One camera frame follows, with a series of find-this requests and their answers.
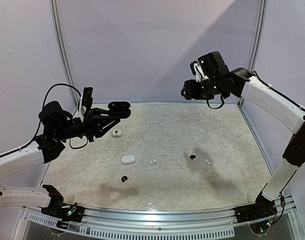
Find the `black charging case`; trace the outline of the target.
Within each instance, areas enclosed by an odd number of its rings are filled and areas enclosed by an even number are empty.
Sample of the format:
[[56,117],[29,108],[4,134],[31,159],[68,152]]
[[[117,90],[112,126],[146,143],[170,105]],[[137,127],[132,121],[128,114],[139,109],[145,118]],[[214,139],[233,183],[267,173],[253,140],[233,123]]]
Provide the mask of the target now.
[[113,101],[108,105],[108,115],[120,119],[127,119],[131,115],[131,104],[127,101]]

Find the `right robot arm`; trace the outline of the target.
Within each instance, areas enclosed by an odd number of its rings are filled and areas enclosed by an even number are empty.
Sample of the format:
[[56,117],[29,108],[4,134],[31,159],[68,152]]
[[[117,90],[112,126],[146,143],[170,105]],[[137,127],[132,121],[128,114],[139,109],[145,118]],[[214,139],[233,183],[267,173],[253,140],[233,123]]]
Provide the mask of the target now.
[[199,57],[189,65],[194,79],[180,92],[186,100],[209,100],[219,95],[221,104],[230,95],[247,100],[280,121],[292,134],[275,173],[246,208],[255,218],[274,213],[274,200],[305,163],[305,108],[262,81],[255,72],[239,67],[229,70],[218,51]]

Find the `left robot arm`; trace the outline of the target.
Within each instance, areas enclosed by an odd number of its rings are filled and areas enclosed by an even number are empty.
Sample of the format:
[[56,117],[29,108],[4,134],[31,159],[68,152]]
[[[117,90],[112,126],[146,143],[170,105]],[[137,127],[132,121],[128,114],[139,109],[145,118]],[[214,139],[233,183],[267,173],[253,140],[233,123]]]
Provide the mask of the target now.
[[65,111],[58,101],[47,103],[38,117],[43,133],[22,148],[0,155],[0,208],[34,206],[46,208],[56,217],[67,213],[64,198],[52,185],[37,187],[6,186],[2,180],[27,168],[47,164],[57,159],[67,140],[86,138],[93,142],[103,137],[122,119],[131,115],[130,103],[115,101],[107,109],[84,105],[79,117]]

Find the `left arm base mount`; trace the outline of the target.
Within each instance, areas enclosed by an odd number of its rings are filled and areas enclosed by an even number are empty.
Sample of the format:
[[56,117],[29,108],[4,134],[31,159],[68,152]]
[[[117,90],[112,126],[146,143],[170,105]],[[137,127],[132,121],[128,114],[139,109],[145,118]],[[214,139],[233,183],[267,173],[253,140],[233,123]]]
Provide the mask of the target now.
[[43,207],[41,213],[54,218],[60,219],[62,222],[76,222],[81,223],[85,208],[78,205],[76,202],[74,204],[68,204],[60,201],[52,202],[48,207]]

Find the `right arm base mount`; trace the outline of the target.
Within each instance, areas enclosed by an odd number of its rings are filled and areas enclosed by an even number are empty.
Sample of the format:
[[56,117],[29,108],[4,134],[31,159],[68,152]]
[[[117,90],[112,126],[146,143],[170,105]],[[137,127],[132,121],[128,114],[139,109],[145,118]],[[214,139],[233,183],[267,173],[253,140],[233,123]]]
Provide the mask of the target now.
[[278,211],[274,201],[260,200],[233,208],[237,222],[245,223],[274,216]]

